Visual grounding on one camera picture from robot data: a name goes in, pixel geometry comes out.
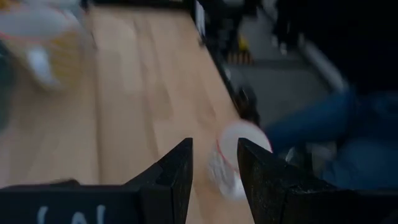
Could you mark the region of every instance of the floor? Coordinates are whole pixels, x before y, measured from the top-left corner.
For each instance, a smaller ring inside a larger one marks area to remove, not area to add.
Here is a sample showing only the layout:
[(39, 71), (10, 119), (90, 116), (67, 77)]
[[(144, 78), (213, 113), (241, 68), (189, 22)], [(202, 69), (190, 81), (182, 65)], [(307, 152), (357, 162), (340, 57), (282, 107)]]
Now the floor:
[(256, 65), (225, 65), (235, 88), (242, 84), (253, 88), (262, 127), (305, 108), (330, 92), (318, 70), (298, 51), (282, 55), (272, 46), (272, 26), (270, 17), (261, 11), (257, 18), (245, 19), (240, 33)]
[(225, 200), (207, 178), (216, 136), (238, 116), (190, 16), (94, 8), (91, 20), (98, 49), (85, 51), (77, 86), (46, 93), (17, 69), (0, 184), (121, 184), (191, 136), (187, 223), (252, 224), (248, 203)]

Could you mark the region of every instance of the light wood tabletop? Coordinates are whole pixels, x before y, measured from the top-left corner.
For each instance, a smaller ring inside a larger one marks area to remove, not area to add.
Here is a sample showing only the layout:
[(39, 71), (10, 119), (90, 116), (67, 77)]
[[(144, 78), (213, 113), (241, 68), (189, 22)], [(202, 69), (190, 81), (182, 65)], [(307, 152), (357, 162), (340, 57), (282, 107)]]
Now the light wood tabletop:
[(18, 79), (1, 184), (121, 184), (192, 137), (187, 223), (252, 224), (247, 201), (224, 199), (208, 180), (215, 139), (239, 118), (189, 14), (96, 7), (90, 17), (97, 49), (78, 86), (48, 94)]

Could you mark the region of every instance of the person's leg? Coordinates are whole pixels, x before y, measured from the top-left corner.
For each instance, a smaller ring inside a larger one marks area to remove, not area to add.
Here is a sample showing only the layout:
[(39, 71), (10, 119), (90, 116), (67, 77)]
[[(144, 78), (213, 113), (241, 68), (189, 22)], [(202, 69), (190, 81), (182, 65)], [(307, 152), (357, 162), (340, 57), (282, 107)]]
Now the person's leg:
[(320, 178), (343, 189), (398, 188), (398, 141), (350, 139)]
[(266, 127), (264, 132), (277, 155), (306, 142), (334, 141), (346, 133), (355, 109), (353, 91), (335, 93)]

